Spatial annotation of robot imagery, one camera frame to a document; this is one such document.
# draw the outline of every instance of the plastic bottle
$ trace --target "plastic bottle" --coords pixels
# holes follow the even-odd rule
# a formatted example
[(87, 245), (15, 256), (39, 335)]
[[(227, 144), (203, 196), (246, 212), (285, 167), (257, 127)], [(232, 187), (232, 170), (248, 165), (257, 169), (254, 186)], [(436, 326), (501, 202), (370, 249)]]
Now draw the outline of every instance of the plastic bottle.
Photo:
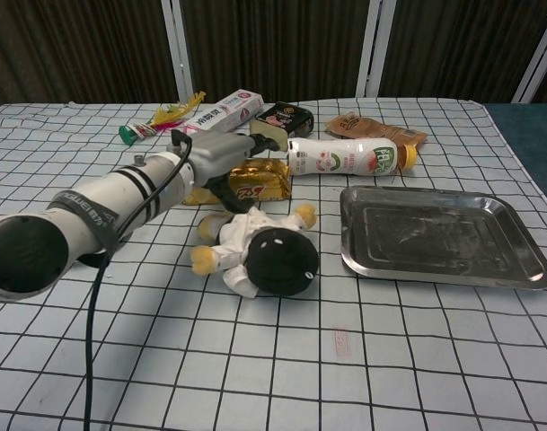
[(386, 175), (396, 168), (410, 169), (417, 161), (414, 145), (397, 147), (393, 141), (384, 137), (331, 141), (295, 137), (290, 138), (288, 143), (288, 163), (293, 175)]

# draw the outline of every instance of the doll's black head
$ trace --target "doll's black head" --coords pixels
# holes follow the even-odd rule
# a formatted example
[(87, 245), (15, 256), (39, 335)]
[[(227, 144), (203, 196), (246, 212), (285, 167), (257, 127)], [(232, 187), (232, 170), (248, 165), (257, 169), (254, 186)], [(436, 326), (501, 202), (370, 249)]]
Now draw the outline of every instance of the doll's black head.
[(317, 250), (299, 232), (267, 229), (249, 244), (247, 275), (259, 289), (290, 296), (304, 291), (319, 268)]

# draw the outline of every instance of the red stamp mark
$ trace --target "red stamp mark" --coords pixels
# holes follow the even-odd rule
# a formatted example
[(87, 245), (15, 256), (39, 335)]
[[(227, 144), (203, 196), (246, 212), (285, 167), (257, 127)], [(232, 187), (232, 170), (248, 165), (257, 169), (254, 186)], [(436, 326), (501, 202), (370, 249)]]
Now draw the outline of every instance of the red stamp mark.
[(348, 345), (348, 333), (344, 330), (333, 331), (333, 340), (335, 341), (335, 353), (342, 359), (351, 358), (351, 349)]

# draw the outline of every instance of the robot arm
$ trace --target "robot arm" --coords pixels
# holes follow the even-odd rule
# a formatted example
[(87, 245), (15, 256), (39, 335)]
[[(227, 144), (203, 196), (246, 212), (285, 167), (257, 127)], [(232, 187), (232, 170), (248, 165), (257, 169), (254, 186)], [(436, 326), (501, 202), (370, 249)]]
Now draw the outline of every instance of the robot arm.
[[(118, 228), (180, 161), (178, 144), (183, 137), (173, 131), (174, 151), (142, 158), (96, 181), (64, 190), (41, 213), (0, 217), (0, 302), (45, 291), (83, 256), (103, 249), (112, 255), (119, 245)], [(188, 162), (126, 234), (182, 202), (193, 186), (211, 189), (230, 211), (249, 209), (251, 202), (240, 202), (228, 188), (228, 172), (256, 153), (278, 149), (275, 141), (261, 135), (217, 132), (199, 132), (192, 139)]]

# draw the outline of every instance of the black cable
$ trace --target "black cable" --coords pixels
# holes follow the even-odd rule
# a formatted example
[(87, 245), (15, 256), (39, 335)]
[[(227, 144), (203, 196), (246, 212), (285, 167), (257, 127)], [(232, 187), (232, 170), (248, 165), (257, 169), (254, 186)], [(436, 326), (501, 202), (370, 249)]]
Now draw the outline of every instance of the black cable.
[[(118, 237), (123, 238), (126, 230), (131, 226), (134, 220), (141, 214), (141, 212), (149, 206), (149, 204), (159, 196), (159, 194), (173, 181), (173, 179), (180, 172), (183, 165), (190, 158), (191, 153), (191, 138), (183, 139), (186, 145), (185, 152), (181, 155), (181, 159), (172, 169), (172, 171), (165, 177), (157, 189), (155, 189), (151, 195), (149, 195), (140, 205), (137, 207), (129, 217), (121, 224), (118, 229)], [(110, 265), (111, 256), (105, 256), (103, 262), (100, 265), (95, 280), (92, 284), (92, 295), (90, 302), (87, 306), (87, 321), (85, 323), (85, 409), (84, 409), (84, 431), (90, 431), (90, 422), (92, 419), (92, 402), (93, 402), (93, 316), (95, 314), (95, 305), (97, 303), (97, 296), (100, 293), (101, 281), (105, 274), (105, 269)]]

